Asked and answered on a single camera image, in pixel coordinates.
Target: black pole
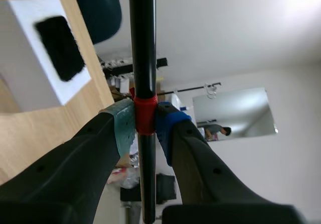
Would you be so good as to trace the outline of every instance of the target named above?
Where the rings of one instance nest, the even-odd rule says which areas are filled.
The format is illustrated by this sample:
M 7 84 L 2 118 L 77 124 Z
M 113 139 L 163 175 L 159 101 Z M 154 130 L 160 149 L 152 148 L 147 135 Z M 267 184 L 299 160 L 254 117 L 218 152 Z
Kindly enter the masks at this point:
M 155 0 L 129 0 L 135 95 L 151 98 L 156 89 Z
M 156 94 L 155 0 L 129 0 L 135 96 Z M 143 220 L 155 221 L 155 134 L 138 134 Z
M 155 136 L 138 135 L 142 215 L 145 223 L 155 221 Z

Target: red clamp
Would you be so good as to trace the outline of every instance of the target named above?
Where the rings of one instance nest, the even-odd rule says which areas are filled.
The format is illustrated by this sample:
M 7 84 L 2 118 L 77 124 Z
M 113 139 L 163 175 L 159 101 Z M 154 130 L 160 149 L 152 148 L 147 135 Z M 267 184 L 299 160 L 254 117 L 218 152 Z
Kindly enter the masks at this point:
M 141 135 L 152 135 L 155 132 L 157 95 L 148 99 L 135 96 L 134 106 L 137 132 Z

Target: mirror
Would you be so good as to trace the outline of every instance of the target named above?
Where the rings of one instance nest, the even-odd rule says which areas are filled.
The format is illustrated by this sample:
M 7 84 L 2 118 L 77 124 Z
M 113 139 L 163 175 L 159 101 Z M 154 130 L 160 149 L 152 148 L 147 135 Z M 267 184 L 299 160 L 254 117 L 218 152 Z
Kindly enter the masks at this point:
M 264 88 L 193 98 L 197 127 L 208 141 L 277 133 Z

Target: white box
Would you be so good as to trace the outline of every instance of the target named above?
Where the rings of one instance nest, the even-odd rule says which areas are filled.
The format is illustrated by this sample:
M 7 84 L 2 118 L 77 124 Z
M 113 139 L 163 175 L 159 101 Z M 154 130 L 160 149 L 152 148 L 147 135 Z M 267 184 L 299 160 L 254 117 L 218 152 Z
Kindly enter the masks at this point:
M 67 19 L 59 0 L 0 1 L 0 74 L 22 111 L 64 105 L 90 80 L 87 67 L 59 78 L 34 28 L 53 16 Z

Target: wooden table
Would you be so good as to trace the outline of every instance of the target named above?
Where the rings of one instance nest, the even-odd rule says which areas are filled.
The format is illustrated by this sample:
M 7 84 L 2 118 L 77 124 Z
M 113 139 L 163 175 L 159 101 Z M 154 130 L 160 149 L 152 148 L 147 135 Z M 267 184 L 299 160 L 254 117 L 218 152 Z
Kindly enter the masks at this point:
M 60 0 L 91 81 L 65 106 L 0 116 L 0 184 L 69 140 L 98 111 L 113 103 L 76 0 Z M 0 82 L 0 94 L 7 92 Z M 13 99 L 1 97 L 1 102 Z

